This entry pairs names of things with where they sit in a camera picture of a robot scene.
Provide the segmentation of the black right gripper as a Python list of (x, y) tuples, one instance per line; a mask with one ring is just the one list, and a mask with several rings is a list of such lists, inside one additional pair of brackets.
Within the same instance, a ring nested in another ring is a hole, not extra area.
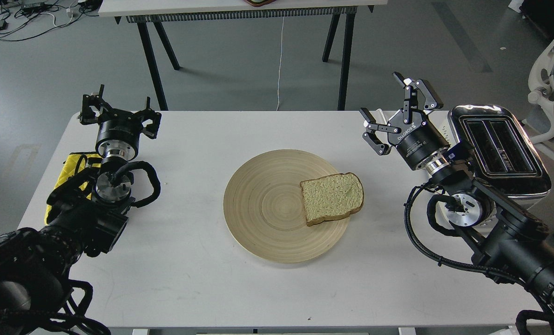
[[(405, 78), (399, 72), (393, 72), (392, 75), (405, 90), (402, 110), (388, 119), (388, 126), (376, 123), (371, 112), (361, 107), (359, 112), (365, 120), (366, 129), (363, 139), (377, 155), (389, 154), (390, 145), (394, 146), (411, 170), (421, 169), (424, 160), (450, 148), (449, 142), (426, 116), (442, 109), (444, 103), (426, 79)], [(390, 145), (384, 144), (377, 137), (377, 132), (388, 132)]]

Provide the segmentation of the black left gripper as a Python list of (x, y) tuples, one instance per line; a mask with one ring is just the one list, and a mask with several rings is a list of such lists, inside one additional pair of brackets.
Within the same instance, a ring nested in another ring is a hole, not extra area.
[(82, 125), (100, 125), (95, 149), (103, 157), (116, 156), (135, 159), (139, 153), (140, 135), (156, 139), (162, 114), (151, 108), (147, 97), (145, 108), (137, 112), (115, 110), (103, 99), (105, 85), (96, 93), (82, 96), (82, 107), (78, 119)]

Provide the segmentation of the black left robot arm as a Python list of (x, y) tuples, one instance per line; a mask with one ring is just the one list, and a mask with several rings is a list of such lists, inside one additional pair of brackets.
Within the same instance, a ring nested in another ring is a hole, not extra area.
[(97, 124), (93, 163), (81, 158), (74, 174), (47, 198), (50, 210), (40, 230), (19, 228), (0, 235), (0, 335), (27, 335), (42, 328), (77, 335), (109, 335), (87, 318), (89, 282), (70, 278), (81, 256), (110, 252), (124, 231), (127, 212), (161, 193), (155, 169), (137, 161), (140, 136), (155, 139), (162, 115), (151, 108), (131, 112), (111, 107), (104, 88), (82, 98), (79, 122)]

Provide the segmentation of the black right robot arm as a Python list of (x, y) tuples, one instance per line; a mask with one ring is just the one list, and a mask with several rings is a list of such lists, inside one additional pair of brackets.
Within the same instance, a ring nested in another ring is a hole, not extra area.
[[(413, 246), (439, 266), (476, 272), (495, 283), (517, 284), (540, 310), (522, 310), (515, 326), (527, 335), (527, 322), (547, 322), (554, 334), (554, 248), (548, 226), (519, 204), (545, 197), (551, 180), (532, 142), (506, 108), (466, 104), (447, 114), (453, 144), (429, 119), (443, 102), (424, 79), (393, 77), (403, 88), (403, 106), (385, 123), (367, 108), (364, 140), (378, 155), (392, 148), (411, 170), (428, 181), (414, 187), (404, 209), (405, 231)], [(429, 225), (447, 237), (461, 238), (473, 251), (470, 263), (443, 257), (426, 247), (411, 223), (414, 201), (432, 194), (426, 206)]]

